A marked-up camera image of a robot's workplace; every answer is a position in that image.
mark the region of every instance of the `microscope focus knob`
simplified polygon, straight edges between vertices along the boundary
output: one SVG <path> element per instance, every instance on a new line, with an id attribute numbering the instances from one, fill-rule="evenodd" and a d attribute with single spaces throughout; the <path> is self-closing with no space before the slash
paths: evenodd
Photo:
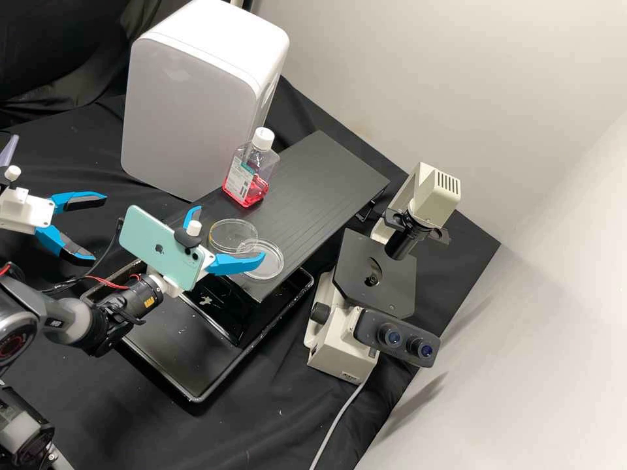
<path id="1" fill-rule="evenodd" d="M 198 236 L 201 234 L 202 224 L 199 221 L 189 221 L 187 225 L 187 235 Z"/>
<path id="2" fill-rule="evenodd" d="M 316 302 L 312 307 L 312 314 L 309 318 L 318 324 L 324 325 L 331 314 L 331 307 L 321 302 Z"/>
<path id="3" fill-rule="evenodd" d="M 20 170 L 20 167 L 16 165 L 11 165 L 5 170 L 5 178 L 11 182 L 17 180 L 21 174 L 22 170 Z"/>

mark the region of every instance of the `microscope base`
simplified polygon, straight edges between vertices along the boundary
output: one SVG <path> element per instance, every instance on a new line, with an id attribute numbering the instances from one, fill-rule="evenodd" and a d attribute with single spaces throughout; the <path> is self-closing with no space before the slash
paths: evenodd
<path id="1" fill-rule="evenodd" d="M 313 302 L 331 308 L 320 324 L 309 320 L 304 345 L 309 348 L 307 365 L 353 384 L 362 383 L 374 369 L 379 351 L 353 337 L 362 307 L 349 304 L 332 282 L 333 271 L 320 276 Z"/>

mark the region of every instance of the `petri dish lid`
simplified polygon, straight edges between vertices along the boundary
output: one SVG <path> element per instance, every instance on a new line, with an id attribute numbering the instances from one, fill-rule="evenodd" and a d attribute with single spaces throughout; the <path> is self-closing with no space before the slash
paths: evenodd
<path id="1" fill-rule="evenodd" d="M 209 244 L 222 253 L 246 253 L 258 239 L 255 226 L 241 219 L 223 219 L 209 229 Z"/>
<path id="2" fill-rule="evenodd" d="M 283 271 L 285 264 L 283 253 L 274 243 L 252 238 L 244 241 L 240 245 L 240 253 L 247 253 L 249 251 L 265 253 L 266 257 L 256 270 L 245 272 L 244 275 L 259 281 L 267 281 L 268 279 L 276 277 Z"/>

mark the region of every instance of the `mint green smartphone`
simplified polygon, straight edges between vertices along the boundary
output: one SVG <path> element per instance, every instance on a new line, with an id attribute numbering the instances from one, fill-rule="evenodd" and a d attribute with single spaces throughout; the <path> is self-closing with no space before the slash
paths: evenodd
<path id="1" fill-rule="evenodd" d="M 126 211 L 120 245 L 184 290 L 194 288 L 204 262 L 203 250 L 196 247 L 186 255 L 174 231 L 138 206 Z"/>

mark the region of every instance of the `microscope stage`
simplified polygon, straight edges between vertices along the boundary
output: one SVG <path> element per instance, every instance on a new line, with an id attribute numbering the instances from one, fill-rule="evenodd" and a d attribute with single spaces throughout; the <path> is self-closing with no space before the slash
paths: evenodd
<path id="1" fill-rule="evenodd" d="M 403 319 L 413 315 L 417 260 L 393 260 L 385 246 L 349 228 L 344 230 L 333 283 L 352 304 Z"/>

